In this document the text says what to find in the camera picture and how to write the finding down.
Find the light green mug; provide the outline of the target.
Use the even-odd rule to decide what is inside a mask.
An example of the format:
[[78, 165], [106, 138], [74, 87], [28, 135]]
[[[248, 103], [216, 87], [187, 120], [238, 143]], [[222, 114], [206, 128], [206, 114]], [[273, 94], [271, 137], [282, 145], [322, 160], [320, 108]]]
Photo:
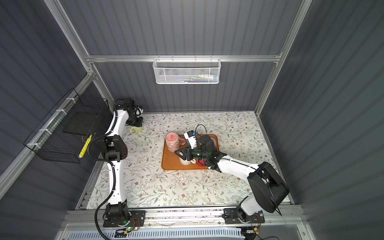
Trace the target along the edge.
[[130, 128], [130, 133], [131, 134], [138, 134], [143, 131], [143, 127], [131, 127]]

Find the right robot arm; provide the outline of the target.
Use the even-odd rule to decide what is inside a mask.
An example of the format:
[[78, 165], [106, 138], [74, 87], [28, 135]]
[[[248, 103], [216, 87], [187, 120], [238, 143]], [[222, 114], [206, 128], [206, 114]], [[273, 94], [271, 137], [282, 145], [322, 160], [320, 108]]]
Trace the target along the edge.
[[262, 223], [260, 214], [279, 212], [279, 205], [290, 193], [289, 187], [268, 162], [249, 164], [220, 152], [207, 135], [187, 138], [187, 146], [174, 151], [184, 161], [201, 163], [210, 170], [229, 174], [247, 182], [252, 194], [236, 207], [241, 223]]

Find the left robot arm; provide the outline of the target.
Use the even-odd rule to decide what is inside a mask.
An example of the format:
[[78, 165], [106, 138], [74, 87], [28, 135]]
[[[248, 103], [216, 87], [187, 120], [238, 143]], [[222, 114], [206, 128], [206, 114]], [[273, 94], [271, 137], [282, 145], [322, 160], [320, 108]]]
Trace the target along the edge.
[[142, 127], [143, 108], [131, 98], [117, 99], [114, 104], [115, 108], [110, 126], [106, 135], [98, 140], [102, 156], [108, 164], [110, 180], [110, 192], [105, 203], [104, 221], [107, 227], [125, 227], [131, 221], [131, 214], [123, 188], [124, 174], [122, 171], [124, 160], [128, 156], [128, 148], [122, 134], [126, 126]]

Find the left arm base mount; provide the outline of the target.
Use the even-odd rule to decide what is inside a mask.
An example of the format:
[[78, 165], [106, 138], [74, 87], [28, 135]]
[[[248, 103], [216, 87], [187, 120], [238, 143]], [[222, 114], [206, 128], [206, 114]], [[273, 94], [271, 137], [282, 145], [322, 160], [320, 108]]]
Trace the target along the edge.
[[129, 211], [127, 216], [125, 213], [106, 212], [103, 216], [103, 227], [142, 227], [144, 225], [145, 216], [146, 211]]

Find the white mug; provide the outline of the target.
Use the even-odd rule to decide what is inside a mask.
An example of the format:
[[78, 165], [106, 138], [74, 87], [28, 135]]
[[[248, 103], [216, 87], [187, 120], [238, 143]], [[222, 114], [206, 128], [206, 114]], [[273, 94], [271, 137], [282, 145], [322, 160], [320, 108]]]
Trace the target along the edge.
[[190, 164], [196, 164], [196, 160], [195, 159], [192, 159], [190, 161], [188, 160], [183, 160], [182, 158], [179, 158], [180, 160], [180, 163], [184, 166], [187, 166], [187, 165], [190, 165]]

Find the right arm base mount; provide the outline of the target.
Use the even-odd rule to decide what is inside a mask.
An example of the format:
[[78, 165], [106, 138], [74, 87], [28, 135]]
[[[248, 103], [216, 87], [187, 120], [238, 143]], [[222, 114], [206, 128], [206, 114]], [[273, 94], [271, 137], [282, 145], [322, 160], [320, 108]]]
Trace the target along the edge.
[[262, 211], [256, 212], [252, 215], [247, 215], [240, 208], [225, 208], [223, 210], [222, 218], [228, 225], [231, 224], [263, 224], [265, 223], [264, 214]]

